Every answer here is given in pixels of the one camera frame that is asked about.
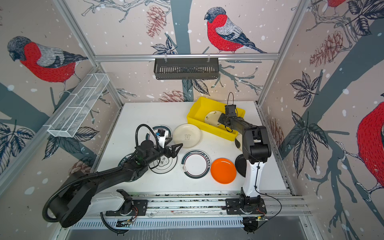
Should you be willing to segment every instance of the white platform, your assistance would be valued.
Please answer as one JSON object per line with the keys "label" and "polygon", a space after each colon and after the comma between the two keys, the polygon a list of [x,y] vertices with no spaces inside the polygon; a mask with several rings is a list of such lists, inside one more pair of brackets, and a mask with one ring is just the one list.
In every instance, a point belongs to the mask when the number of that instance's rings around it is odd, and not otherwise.
{"label": "white platform", "polygon": [[[244,119],[254,125],[261,125],[261,120],[252,101],[235,102],[237,107],[245,110]],[[187,123],[187,114],[192,102],[182,103],[126,103],[120,113],[116,127],[108,142],[104,155],[98,166],[98,171],[117,167],[120,160],[134,151],[135,131],[140,124],[150,127],[155,125],[168,126],[173,132],[177,126]],[[139,131],[139,143],[145,140],[147,129]],[[181,159],[190,150],[199,149],[208,154],[211,163],[217,158],[227,158],[233,163],[241,152],[235,143],[202,131],[201,142],[191,148],[182,148],[178,154],[176,166],[166,174],[156,174],[148,170],[134,182],[123,182],[110,187],[103,192],[114,192],[124,189],[128,193],[141,194],[230,194],[238,193],[245,178],[239,173],[230,184],[216,182],[210,173],[200,179],[187,177],[181,170]],[[263,169],[260,190],[285,190],[275,157],[272,155]]]}

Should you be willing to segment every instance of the yellow tray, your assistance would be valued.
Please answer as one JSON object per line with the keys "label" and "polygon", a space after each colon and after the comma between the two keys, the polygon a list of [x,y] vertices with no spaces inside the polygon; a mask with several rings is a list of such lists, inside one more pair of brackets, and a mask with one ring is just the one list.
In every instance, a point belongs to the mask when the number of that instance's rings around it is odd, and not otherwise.
{"label": "yellow tray", "polygon": [[[222,124],[218,127],[214,127],[204,122],[205,116],[212,111],[220,111],[225,113],[225,105],[226,104],[224,103],[219,103],[208,98],[200,97],[191,107],[187,115],[187,121],[189,124],[193,124],[203,131],[210,132],[229,141],[234,141],[238,135],[237,131],[234,130],[233,132],[228,132]],[[241,108],[236,109],[238,116],[243,118],[245,115],[245,110]]]}

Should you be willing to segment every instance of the plate with black rim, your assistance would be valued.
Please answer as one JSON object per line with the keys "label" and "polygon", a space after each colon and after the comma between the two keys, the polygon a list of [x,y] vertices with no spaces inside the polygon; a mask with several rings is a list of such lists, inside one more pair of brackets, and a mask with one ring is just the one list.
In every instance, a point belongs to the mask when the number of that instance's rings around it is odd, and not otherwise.
{"label": "plate with black rim", "polygon": [[171,171],[177,163],[177,156],[175,158],[167,158],[166,156],[160,157],[160,160],[156,159],[155,161],[149,164],[149,169],[152,172],[157,174],[164,174]]}
{"label": "plate with black rim", "polygon": [[[168,131],[168,137],[171,137],[171,135],[172,135],[170,128],[165,126],[165,125],[156,125],[156,126],[152,127],[152,129],[153,129],[153,132],[155,134],[156,134],[157,130],[161,129],[161,130],[167,130]],[[148,131],[147,135],[145,136],[145,140],[151,140],[152,142],[154,142],[153,135],[150,131]]]}
{"label": "plate with black rim", "polygon": [[210,168],[210,158],[201,150],[189,151],[181,160],[181,169],[190,178],[202,178],[209,172]]}

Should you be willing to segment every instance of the red bullfinch illustration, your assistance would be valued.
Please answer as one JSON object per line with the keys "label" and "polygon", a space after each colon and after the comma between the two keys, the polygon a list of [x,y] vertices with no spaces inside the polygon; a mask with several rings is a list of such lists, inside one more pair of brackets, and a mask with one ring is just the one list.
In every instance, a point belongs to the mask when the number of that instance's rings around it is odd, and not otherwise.
{"label": "red bullfinch illustration", "polygon": [[20,60],[36,77],[51,83],[63,83],[75,74],[79,62],[88,59],[79,54],[63,51],[32,42],[30,39],[17,36],[8,42],[8,51],[12,60]]}
{"label": "red bullfinch illustration", "polygon": [[213,7],[208,10],[204,20],[208,21],[208,39],[218,49],[218,53],[221,51],[234,53],[243,48],[265,53],[245,36],[240,27],[232,23],[222,7]]}
{"label": "red bullfinch illustration", "polygon": [[344,157],[348,154],[352,157],[360,159],[367,169],[376,178],[377,184],[371,190],[367,190],[359,182],[355,183],[362,187],[368,194],[367,202],[371,202],[371,194],[373,191],[384,188],[384,102],[381,102],[372,112],[365,116],[358,127],[357,132],[358,139],[358,154],[351,154],[344,149],[344,145],[341,142],[337,142],[341,145],[344,151]]}

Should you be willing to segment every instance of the bird wing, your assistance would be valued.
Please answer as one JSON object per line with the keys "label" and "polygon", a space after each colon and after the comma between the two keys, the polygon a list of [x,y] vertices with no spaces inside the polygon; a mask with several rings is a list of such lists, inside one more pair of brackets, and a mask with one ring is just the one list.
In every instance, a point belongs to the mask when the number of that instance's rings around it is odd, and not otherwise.
{"label": "bird wing", "polygon": [[37,61],[37,64],[44,68],[59,68],[70,63],[88,59],[79,54],[63,51],[60,48],[46,47],[40,44],[37,44],[37,46],[41,51],[41,57]]}
{"label": "bird wing", "polygon": [[227,21],[224,26],[218,27],[215,29],[216,33],[225,40],[235,42],[235,40],[243,34],[243,30],[240,27],[236,26],[230,19],[227,17]]}

